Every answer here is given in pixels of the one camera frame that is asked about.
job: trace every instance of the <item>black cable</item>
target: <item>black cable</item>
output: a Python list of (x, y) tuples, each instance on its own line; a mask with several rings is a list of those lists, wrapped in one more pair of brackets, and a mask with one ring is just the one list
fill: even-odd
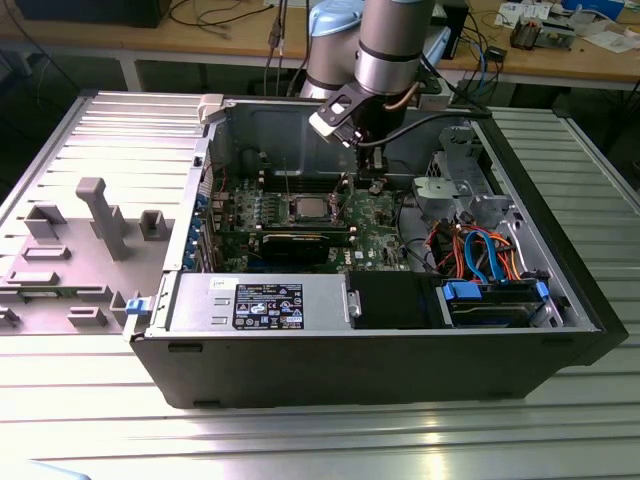
[(27, 33), (27, 31), (22, 28), (22, 25), (20, 25), (20, 22), (18, 22), (18, 20), (16, 19), (16, 17), (13, 15), (13, 12), (11, 11), (11, 9), (9, 9), (9, 4), (7, 3), (7, 0), (3, 0), (4, 3), (4, 8), (7, 11), (7, 14), (9, 15), (9, 18), (11, 18), (11, 21), (15, 24), (15, 26), (18, 28), (18, 30), (20, 30), (20, 33), (22, 33), (22, 35), (24, 35), (24, 37), (29, 40), (29, 42), (31, 42), (31, 44), (33, 44), (34, 47), (36, 47), (40, 53), (42, 53), (45, 57), (47, 57), (49, 59), (49, 61), (51, 62), (51, 65), (53, 65), (54, 67), (56, 67), (56, 69), (60, 72), (60, 74), (67, 79), (67, 81), (73, 85), (73, 87), (76, 90), (80, 90), (80, 87), (78, 86), (78, 84), (76, 82), (73, 81), (73, 79), (67, 75), (67, 72), (65, 72), (60, 65), (58, 65), (53, 58), (51, 58), (51, 55), (49, 55), (47, 52), (44, 51), (44, 49), (40, 46), (40, 44), (38, 44), (38, 42), (36, 42), (31, 35), (29, 35)]
[(466, 111), (460, 111), (460, 112), (442, 112), (442, 113), (435, 113), (433, 115), (431, 115), (430, 117), (424, 117), (421, 118), (420, 120), (417, 120), (415, 122), (413, 122), (411, 125), (407, 125), (404, 128), (400, 128), (398, 130), (396, 130), (395, 132), (391, 133), (390, 135), (388, 135), (385, 138), (381, 138), (380, 140), (375, 140), (373, 142), (361, 142), (356, 144), (356, 147), (358, 148), (373, 148), (373, 147), (380, 147), (382, 145), (386, 145), (389, 142), (392, 142), (393, 140), (396, 140), (400, 137), (402, 137), (403, 135), (411, 132), (412, 130), (415, 130), (416, 128), (418, 128), (421, 125), (424, 125), (425, 123), (429, 123), (435, 120), (439, 120), (442, 118), (476, 118), (476, 119), (485, 119), (485, 118), (491, 118), (491, 110), (489, 110), (487, 107), (485, 107), (482, 104), (479, 104), (473, 100), (471, 100), (471, 98), (469, 98), (467, 96), (466, 93), (462, 92), (459, 88), (454, 87), (451, 83), (449, 83), (446, 79), (444, 79), (442, 77), (442, 75), (440, 75), (440, 72), (438, 72), (435, 67), (433, 65), (431, 65), (431, 63), (429, 62), (429, 60), (427, 60), (427, 57), (423, 55), (420, 56), (420, 63), (422, 65), (422, 67), (426, 70), (428, 70), (429, 72), (431, 72), (435, 77), (437, 78), (441, 78), (442, 80), (444, 80), (444, 82), (447, 84), (447, 86), (449, 87), (449, 89), (455, 93), (456, 95), (462, 97), (463, 99), (465, 99), (467, 102), (469, 102), (471, 105), (473, 105), (474, 107), (476, 107), (478, 110), (478, 112), (466, 112)]
[(394, 140), (397, 140), (398, 138), (402, 137), (403, 135), (406, 135), (407, 133), (411, 132), (412, 130), (415, 130), (419, 126), (424, 125), (425, 123), (433, 122), (435, 120), (440, 120), (442, 118), (476, 118), (476, 119), (484, 119), (484, 118), (490, 118), (490, 117), (491, 117), (491, 115), (487, 115), (484, 112), (460, 111), (460, 112), (436, 113), (434, 115), (431, 115), (430, 117), (421, 118), (420, 120), (417, 120), (417, 121), (413, 122), (411, 125), (407, 125), (404, 128), (396, 130), (395, 132), (393, 132), (392, 134), (388, 135), (385, 138), (381, 138), (380, 140), (375, 140), (373, 142), (361, 142), (361, 143), (358, 143), (356, 146), (358, 148), (380, 147), (382, 145), (386, 145), (389, 142), (393, 142)]
[(304, 67), (307, 66), (307, 62), (309, 61), (309, 55), (311, 53), (311, 32), (309, 31), (309, 14), (311, 13), (311, 7), (309, 5), (309, 0), (305, 0), (304, 2), (304, 7), (305, 7), (305, 30), (306, 30), (306, 50), (305, 50), (305, 54), (304, 54), (304, 59), (302, 60), (302, 63), (300, 64), (300, 66), (298, 67), (298, 69), (296, 70), (295, 75), (293, 76), (293, 78), (291, 79), (291, 81), (289, 82), (289, 87), (287, 88), (287, 97), (291, 97), (293, 95), (293, 89), (295, 88), (296, 85), (296, 81), (298, 80), (298, 77), (300, 76), (300, 73), (302, 72), (302, 70), (304, 69)]
[(176, 9), (178, 7), (181, 7), (182, 5), (184, 5), (185, 3), (189, 2), (191, 0), (180, 0), (178, 3), (176, 3), (173, 7), (171, 7), (169, 9), (169, 18), (171, 18), (171, 20), (173, 20), (176, 23), (179, 23), (180, 25), (185, 25), (187, 27), (215, 27), (217, 25), (223, 25), (225, 23), (231, 23), (231, 22), (235, 22), (236, 20), (240, 20), (241, 18), (245, 18), (251, 15), (256, 15), (258, 13), (262, 13), (262, 12), (266, 12), (267, 10), (271, 10), (273, 8), (273, 5), (269, 5), (267, 7), (258, 9), (258, 10), (253, 10), (251, 12), (247, 12), (247, 13), (243, 13), (242, 15), (238, 15), (236, 17), (232, 17), (232, 18), (227, 18), (226, 20), (220, 20), (218, 22), (204, 22), (204, 23), (191, 23), (191, 22), (185, 22), (183, 20), (180, 20), (179, 18), (176, 18), (176, 16), (174, 15)]
[(262, 76), (262, 94), (267, 96), (267, 75), (269, 74), (269, 66), (271, 65), (271, 59), (273, 58), (274, 48), (269, 49), (269, 55), (267, 56), (267, 64), (264, 66), (264, 74)]
[(433, 76), (435, 76), (436, 78), (440, 78), (441, 80), (444, 81), (444, 83), (447, 85), (447, 87), (449, 87), (449, 90), (451, 90), (453, 93), (455, 93), (456, 95), (458, 95), (459, 97), (462, 97), (464, 100), (466, 100), (468, 103), (470, 103), (471, 105), (473, 105), (474, 107), (476, 107), (478, 110), (480, 110), (482, 113), (484, 113), (486, 116), (484, 118), (489, 118), (491, 117), (491, 110), (489, 110), (487, 107), (485, 107), (484, 105), (475, 102), (474, 100), (471, 100), (471, 98), (463, 91), (461, 91), (458, 87), (455, 87), (454, 85), (452, 85), (451, 83), (449, 83), (449, 81), (447, 81), (446, 78), (444, 78), (442, 75), (440, 75), (440, 72), (438, 72), (438, 70), (436, 70), (436, 68), (431, 65), (431, 63), (429, 62), (429, 60), (427, 59), (427, 57), (424, 56), (424, 54), (422, 54), (420, 56), (420, 65), (427, 71), (429, 71)]
[(278, 69), (276, 70), (276, 97), (280, 94), (280, 72), (282, 71), (282, 59), (284, 57), (283, 46), (285, 42), (285, 35), (287, 31), (287, 8), (289, 7), (289, 0), (284, 0), (282, 4), (282, 11), (280, 12), (280, 46)]

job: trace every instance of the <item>power supply label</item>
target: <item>power supply label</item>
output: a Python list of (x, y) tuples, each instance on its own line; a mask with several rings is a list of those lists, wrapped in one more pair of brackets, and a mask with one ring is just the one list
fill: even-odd
[(233, 326), (236, 330), (304, 328), (302, 285), (236, 286)]

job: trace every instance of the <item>workbench leg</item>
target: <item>workbench leg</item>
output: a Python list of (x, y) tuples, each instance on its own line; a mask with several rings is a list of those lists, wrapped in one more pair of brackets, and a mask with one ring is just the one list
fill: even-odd
[(33, 73), (27, 62), (27, 57), (22, 52), (2, 51), (2, 58), (9, 62), (11, 68), (21, 77), (30, 77)]
[(120, 58), (120, 68), (130, 92), (144, 92), (144, 84), (133, 57)]

